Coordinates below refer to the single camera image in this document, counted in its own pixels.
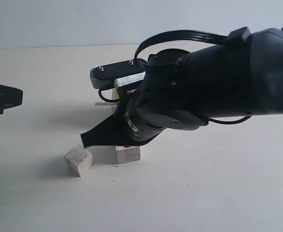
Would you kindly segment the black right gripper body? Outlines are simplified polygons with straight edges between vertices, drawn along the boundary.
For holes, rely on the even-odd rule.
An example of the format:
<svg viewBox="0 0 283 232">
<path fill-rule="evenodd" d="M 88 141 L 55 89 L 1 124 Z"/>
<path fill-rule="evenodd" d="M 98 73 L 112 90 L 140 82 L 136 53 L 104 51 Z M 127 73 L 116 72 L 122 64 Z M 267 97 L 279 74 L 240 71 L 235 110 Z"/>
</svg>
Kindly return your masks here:
<svg viewBox="0 0 283 232">
<path fill-rule="evenodd" d="M 207 126 L 209 121 L 192 108 L 190 73 L 205 59 L 208 49 L 187 52 L 181 49 L 165 49 L 148 58 L 150 65 L 180 61 L 181 72 L 145 74 L 138 89 L 117 110 L 120 130 L 119 145 L 138 146 L 149 143 L 165 129 L 194 131 Z"/>
</svg>

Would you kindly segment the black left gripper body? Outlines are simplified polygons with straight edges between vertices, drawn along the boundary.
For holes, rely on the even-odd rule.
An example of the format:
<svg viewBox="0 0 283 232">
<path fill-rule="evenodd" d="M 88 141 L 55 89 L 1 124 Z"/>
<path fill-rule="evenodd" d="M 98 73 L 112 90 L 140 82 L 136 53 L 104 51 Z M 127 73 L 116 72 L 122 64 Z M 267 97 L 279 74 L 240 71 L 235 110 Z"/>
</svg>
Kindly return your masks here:
<svg viewBox="0 0 283 232">
<path fill-rule="evenodd" d="M 0 85 L 0 115 L 4 113 L 5 109 L 18 107 L 23 101 L 23 90 Z"/>
</svg>

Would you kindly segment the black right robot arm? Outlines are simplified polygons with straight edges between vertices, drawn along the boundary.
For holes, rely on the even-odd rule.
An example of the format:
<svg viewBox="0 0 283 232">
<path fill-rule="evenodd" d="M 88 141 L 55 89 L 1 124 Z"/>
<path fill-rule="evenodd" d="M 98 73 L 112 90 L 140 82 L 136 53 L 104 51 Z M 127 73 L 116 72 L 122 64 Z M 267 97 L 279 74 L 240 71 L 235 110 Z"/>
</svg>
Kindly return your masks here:
<svg viewBox="0 0 283 232">
<path fill-rule="evenodd" d="M 133 59 L 91 69 L 90 79 L 119 97 L 111 116 L 81 134 L 85 148 L 142 146 L 165 129 L 283 114 L 283 28 L 163 32 L 144 40 Z"/>
</svg>

